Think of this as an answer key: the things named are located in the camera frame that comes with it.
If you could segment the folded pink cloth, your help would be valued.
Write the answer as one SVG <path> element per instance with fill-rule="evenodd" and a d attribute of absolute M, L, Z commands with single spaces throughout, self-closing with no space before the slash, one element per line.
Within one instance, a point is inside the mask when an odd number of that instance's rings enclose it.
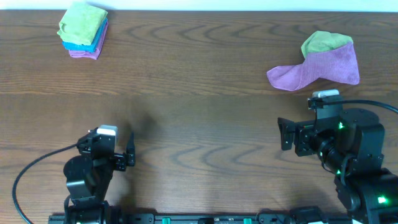
<path fill-rule="evenodd" d="M 97 44 L 94 52 L 69 50 L 68 51 L 69 55 L 72 58 L 91 58 L 93 60 L 97 60 L 98 57 L 100 56 L 102 48 L 103 48 L 106 33 L 108 31 L 108 26 L 109 26 L 109 23 L 108 23 L 108 21 L 106 21 L 106 23 L 103 25 L 103 31 L 101 33 L 101 36 L 98 40 L 98 44 Z"/>

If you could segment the olive green crumpled cloth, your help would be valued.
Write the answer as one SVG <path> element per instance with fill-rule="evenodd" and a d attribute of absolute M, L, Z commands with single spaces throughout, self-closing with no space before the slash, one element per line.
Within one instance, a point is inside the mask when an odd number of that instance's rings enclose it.
<path fill-rule="evenodd" d="M 353 39 L 348 35 L 318 30 L 302 44 L 301 51 L 306 58 L 310 53 L 335 50 L 348 43 L 353 43 Z"/>

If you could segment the folded blue cloth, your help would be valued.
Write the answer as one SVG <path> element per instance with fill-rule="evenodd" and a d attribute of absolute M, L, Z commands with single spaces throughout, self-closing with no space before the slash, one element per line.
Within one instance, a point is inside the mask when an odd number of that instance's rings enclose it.
<path fill-rule="evenodd" d="M 78 44 L 74 44 L 71 42 L 65 42 L 65 41 L 63 41 L 62 44 L 63 44 L 64 48 L 67 50 L 85 51 L 85 52 L 93 53 L 97 48 L 100 38 L 104 32 L 104 28 L 107 26 L 107 24 L 108 24 L 108 19 L 105 18 L 104 21 L 102 22 L 101 26 L 98 28 L 98 30 L 95 34 L 95 37 L 90 45 L 78 45 Z"/>

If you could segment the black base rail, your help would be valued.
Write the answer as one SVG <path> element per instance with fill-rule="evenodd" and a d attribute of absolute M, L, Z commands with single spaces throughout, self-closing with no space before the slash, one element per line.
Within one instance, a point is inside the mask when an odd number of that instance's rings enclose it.
<path fill-rule="evenodd" d="M 110 222 L 107 223 L 132 223 L 132 224 L 272 224 L 272 223 L 284 223 L 284 220 L 288 218 L 288 215 L 283 214 L 271 214 L 261 213 L 259 215 L 153 215 L 150 213 L 140 213 L 133 215 L 125 215 L 123 218 L 111 218 Z M 51 215 L 49 216 L 48 222 L 51 224 L 64 223 L 63 215 Z M 309 223 L 358 223 L 353 222 L 349 218 L 345 217 L 330 217 L 326 220 L 311 221 Z"/>

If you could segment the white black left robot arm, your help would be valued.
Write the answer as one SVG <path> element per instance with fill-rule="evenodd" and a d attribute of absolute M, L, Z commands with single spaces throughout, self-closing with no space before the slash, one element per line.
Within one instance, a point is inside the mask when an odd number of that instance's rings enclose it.
<path fill-rule="evenodd" d="M 134 134 L 131 133 L 123 153 L 116 153 L 118 128 L 101 125 L 81 137 L 76 148 L 79 155 L 63 168 L 70 193 L 64 201 L 64 223 L 126 223 L 119 208 L 105 200 L 114 171 L 124 172 L 135 166 Z"/>

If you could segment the unfolded purple cloth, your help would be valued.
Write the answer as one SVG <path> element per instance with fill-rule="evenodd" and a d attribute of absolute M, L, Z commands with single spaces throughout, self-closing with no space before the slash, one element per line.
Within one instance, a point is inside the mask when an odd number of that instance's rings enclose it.
<path fill-rule="evenodd" d="M 352 42 L 331 51 L 309 53 L 303 63 L 277 66 L 266 75 L 274 88 L 286 91 L 300 90 L 319 78 L 349 85 L 360 81 Z"/>

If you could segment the light green cloth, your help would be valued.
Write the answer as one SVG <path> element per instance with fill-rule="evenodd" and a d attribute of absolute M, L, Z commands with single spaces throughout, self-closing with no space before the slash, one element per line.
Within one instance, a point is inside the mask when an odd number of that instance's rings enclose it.
<path fill-rule="evenodd" d="M 85 2 L 74 2 L 59 22 L 57 34 L 64 42 L 91 45 L 108 12 Z"/>

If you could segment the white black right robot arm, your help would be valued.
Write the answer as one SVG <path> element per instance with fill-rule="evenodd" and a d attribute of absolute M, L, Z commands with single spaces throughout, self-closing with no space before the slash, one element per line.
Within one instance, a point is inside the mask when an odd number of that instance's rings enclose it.
<path fill-rule="evenodd" d="M 316 118 L 278 118 L 282 150 L 317 155 L 335 176 L 339 201 L 361 223 L 397 223 L 397 176 L 382 167 L 385 129 L 372 111 L 314 106 Z"/>

